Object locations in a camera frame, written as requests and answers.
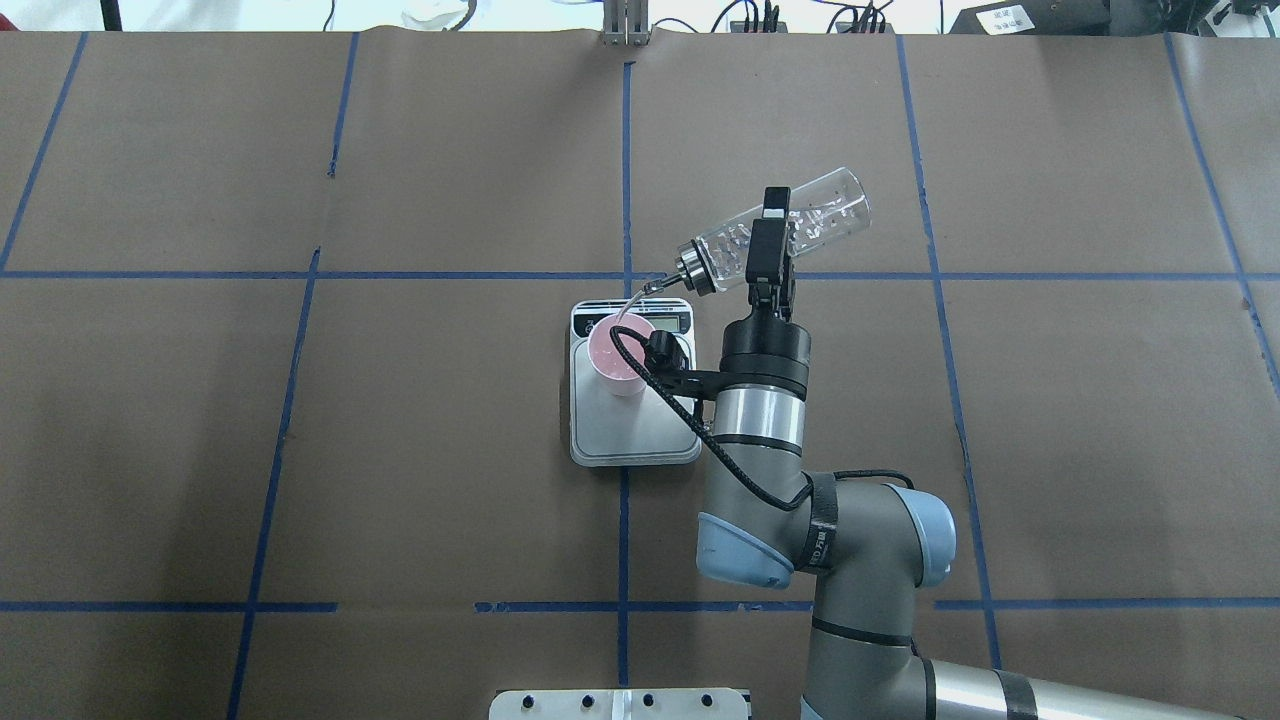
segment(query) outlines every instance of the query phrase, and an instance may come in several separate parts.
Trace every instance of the digital kitchen scale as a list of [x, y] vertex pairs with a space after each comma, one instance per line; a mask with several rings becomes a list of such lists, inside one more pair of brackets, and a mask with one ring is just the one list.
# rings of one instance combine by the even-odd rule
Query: digital kitchen scale
[[[617, 314], [622, 300], [588, 300], [570, 313], [568, 424], [570, 455], [579, 465], [680, 465], [701, 452], [698, 436], [685, 425], [653, 388], [630, 396], [611, 393], [586, 355], [586, 338], [595, 323]], [[659, 331], [676, 336], [695, 369], [694, 309], [677, 297], [641, 300], [631, 309]], [[692, 413], [694, 401], [677, 398]]]

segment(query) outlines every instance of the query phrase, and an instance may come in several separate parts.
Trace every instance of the blue tape line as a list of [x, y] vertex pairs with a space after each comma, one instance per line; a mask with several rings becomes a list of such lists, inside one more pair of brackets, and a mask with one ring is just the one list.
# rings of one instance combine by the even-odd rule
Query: blue tape line
[[[246, 612], [247, 602], [0, 601], [0, 612]], [[257, 612], [337, 612], [337, 602], [262, 602]]]
[[617, 612], [617, 602], [477, 602], [475, 610], [480, 615], [503, 612]]
[[924, 163], [920, 155], [920, 137], [915, 126], [915, 108], [911, 102], [911, 79], [906, 68], [906, 45], [902, 36], [897, 41], [897, 65], [902, 77], [902, 100], [906, 104], [906, 127], [911, 140], [911, 160], [915, 164], [915, 186], [920, 197], [920, 219], [924, 234], [928, 237], [929, 272], [933, 274], [933, 302], [938, 313], [938, 329], [942, 333], [942, 355], [947, 366], [947, 386], [951, 391], [951, 416], [955, 420], [956, 434], [960, 438], [960, 451], [964, 457], [964, 482], [969, 493], [969, 529], [973, 536], [973, 553], [978, 566], [978, 587], [986, 603], [983, 619], [987, 626], [987, 651], [991, 653], [991, 666], [1000, 670], [1000, 637], [996, 630], [996, 612], [991, 607], [991, 580], [987, 574], [987, 552], [982, 539], [982, 520], [978, 512], [978, 492], [973, 480], [973, 461], [969, 456], [969, 434], [964, 425], [964, 406], [960, 404], [960, 382], [956, 377], [955, 354], [951, 350], [951, 327], [947, 322], [946, 300], [942, 296], [942, 269], [938, 264], [938, 247], [933, 237], [933, 218], [929, 214], [929, 201], [924, 191]]
[[342, 146], [342, 126], [347, 120], [347, 100], [351, 97], [351, 77], [356, 73], [356, 47], [360, 46], [360, 33], [351, 33], [351, 47], [347, 50], [347, 76], [342, 81], [342, 100], [338, 101], [338, 119], [333, 124], [333, 156], [329, 158], [329, 177], [338, 172], [338, 149]]
[[296, 270], [4, 270], [9, 279], [178, 279], [178, 281], [301, 281], [307, 273]]
[[323, 270], [323, 281], [616, 281], [622, 273], [484, 272], [484, 270]]
[[1229, 282], [1231, 273], [942, 273], [951, 281], [1011, 281], [1011, 282]]
[[622, 297], [631, 297], [631, 67], [622, 64]]
[[631, 470], [621, 468], [618, 484], [618, 687], [631, 684]]
[[1213, 173], [1208, 168], [1208, 160], [1204, 159], [1204, 149], [1201, 146], [1199, 132], [1196, 129], [1196, 119], [1192, 118], [1192, 108], [1187, 102], [1183, 73], [1178, 67], [1178, 53], [1174, 50], [1174, 38], [1167, 32], [1165, 33], [1165, 51], [1169, 54], [1169, 69], [1174, 74], [1174, 88], [1178, 91], [1178, 102], [1183, 106], [1183, 118], [1187, 120], [1187, 132], [1190, 135], [1192, 147], [1196, 150], [1196, 160], [1199, 163], [1201, 173], [1204, 176], [1204, 186], [1208, 188], [1208, 197], [1213, 204], [1213, 214], [1217, 215], [1217, 225], [1221, 228], [1222, 238], [1226, 241], [1226, 252], [1231, 256], [1231, 268], [1235, 270], [1235, 277], [1240, 283], [1240, 292], [1244, 293], [1244, 301], [1249, 306], [1253, 336], [1262, 350], [1262, 360], [1267, 366], [1267, 375], [1271, 378], [1271, 391], [1275, 393], [1276, 400], [1280, 400], [1280, 372], [1276, 370], [1276, 360], [1275, 355], [1271, 354], [1271, 343], [1267, 341], [1267, 333], [1262, 328], [1262, 319], [1258, 318], [1258, 307], [1253, 301], [1253, 291], [1249, 288], [1249, 281], [1244, 277], [1244, 265], [1240, 263], [1240, 252], [1235, 246], [1235, 236], [1231, 233], [1231, 225], [1226, 222], [1226, 213], [1222, 211], [1222, 200], [1217, 193], [1217, 183], [1213, 182]]
[[[622, 64], [622, 297], [632, 295], [631, 265], [631, 70]], [[631, 470], [618, 470], [618, 687], [631, 684]]]
[[253, 606], [255, 612], [303, 612], [303, 614], [332, 614], [338, 611], [337, 602], [259, 602]]
[[241, 691], [244, 687], [244, 670], [248, 665], [250, 643], [253, 639], [255, 605], [262, 587], [262, 569], [266, 565], [266, 547], [271, 536], [271, 518], [275, 514], [275, 495], [280, 486], [280, 469], [284, 465], [284, 439], [293, 419], [293, 395], [298, 384], [298, 364], [302, 360], [302, 345], [307, 337], [307, 320], [311, 315], [311, 299], [315, 295], [316, 274], [320, 268], [320, 249], [311, 254], [311, 266], [307, 270], [307, 287], [302, 293], [302, 311], [298, 315], [298, 331], [293, 338], [293, 357], [289, 361], [289, 379], [284, 386], [284, 404], [280, 409], [280, 427], [275, 433], [275, 455], [271, 459], [271, 477], [266, 484], [266, 500], [262, 503], [262, 525], [257, 534], [257, 551], [253, 553], [253, 575], [248, 585], [248, 610], [241, 626], [239, 652], [236, 656], [236, 674], [232, 679], [232, 694], [227, 703], [227, 719], [234, 720], [239, 714]]
[[[632, 601], [627, 600], [626, 612], [812, 612], [813, 602], [808, 601]], [[621, 612], [621, 602], [477, 602], [479, 615], [500, 615], [504, 612]]]
[[932, 273], [796, 273], [801, 281], [932, 281]]
[[22, 227], [22, 218], [27, 213], [27, 202], [31, 200], [31, 191], [36, 188], [36, 177], [45, 164], [45, 152], [49, 151], [49, 142], [54, 138], [54, 128], [58, 127], [58, 118], [63, 114], [63, 105], [67, 104], [67, 95], [72, 90], [72, 81], [76, 79], [76, 69], [79, 68], [81, 56], [84, 55], [84, 45], [88, 42], [88, 33], [82, 32], [79, 42], [76, 44], [76, 54], [72, 55], [72, 64], [67, 68], [67, 77], [63, 78], [63, 88], [58, 92], [58, 101], [54, 102], [54, 111], [45, 126], [45, 137], [36, 150], [36, 160], [31, 164], [31, 173], [27, 174], [27, 184], [22, 188], [22, 197], [18, 200], [18, 209], [13, 214], [13, 223], [9, 224], [9, 234], [5, 236], [4, 249], [0, 250], [0, 270], [9, 264], [9, 254], [13, 252], [13, 243], [18, 240], [18, 228]]
[[[1160, 610], [1160, 609], [1249, 609], [1280, 607], [1280, 597], [1120, 597], [1070, 600], [995, 600], [997, 610]], [[934, 610], [974, 611], [984, 603], [975, 600], [940, 600]]]
[[730, 600], [730, 601], [659, 601], [659, 602], [632, 602], [634, 612], [812, 612], [813, 602], [806, 601], [758, 601], [758, 600]]
[[243, 612], [243, 602], [0, 602], [0, 612]]

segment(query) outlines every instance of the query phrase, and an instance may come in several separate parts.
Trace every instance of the white wall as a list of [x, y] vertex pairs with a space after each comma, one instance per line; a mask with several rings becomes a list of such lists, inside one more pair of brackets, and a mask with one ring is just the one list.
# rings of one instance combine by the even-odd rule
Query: white wall
[[[675, 15], [699, 31], [710, 28], [727, 0], [650, 0], [650, 19]], [[991, 0], [946, 3], [947, 26], [961, 8]], [[365, 29], [401, 24], [408, 0], [338, 0], [334, 29]], [[468, 26], [477, 31], [593, 28], [602, 24], [599, 3], [561, 5], [552, 0], [480, 0], [481, 10]], [[782, 19], [792, 32], [822, 32], [837, 8], [813, 0], [786, 0]], [[4, 13], [22, 29], [101, 29], [96, 0], [0, 0]], [[329, 0], [120, 0], [120, 15], [131, 31], [317, 31], [329, 14]], [[938, 4], [896, 0], [886, 17], [899, 32], [938, 32]], [[731, 13], [741, 18], [741, 10]], [[678, 29], [678, 26], [663, 26]]]

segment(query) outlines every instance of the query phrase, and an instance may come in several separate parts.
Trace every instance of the label sticker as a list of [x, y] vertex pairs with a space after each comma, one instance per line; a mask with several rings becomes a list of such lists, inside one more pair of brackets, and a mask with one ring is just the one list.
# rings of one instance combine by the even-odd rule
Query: label sticker
[[987, 35], [1009, 35], [1036, 27], [1036, 23], [1032, 22], [1030, 15], [1027, 14], [1027, 10], [1021, 5], [1010, 5], [1007, 8], [977, 13], [977, 17], [978, 22], [982, 23], [982, 29], [987, 31]]

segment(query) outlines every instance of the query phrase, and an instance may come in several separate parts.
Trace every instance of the light blue joint cap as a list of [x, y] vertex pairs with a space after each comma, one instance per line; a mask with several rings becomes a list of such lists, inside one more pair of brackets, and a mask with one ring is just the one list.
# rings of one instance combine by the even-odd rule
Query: light blue joint cap
[[782, 589], [795, 565], [742, 528], [699, 512], [698, 570], [713, 580]]
[[822, 720], [822, 715], [809, 707], [809, 701], [803, 697], [800, 698], [800, 720]]
[[924, 574], [920, 587], [932, 588], [941, 584], [951, 574], [951, 561], [956, 559], [956, 521], [951, 518], [947, 503], [927, 492], [892, 488], [915, 523], [915, 534], [920, 537], [920, 552], [924, 555]]

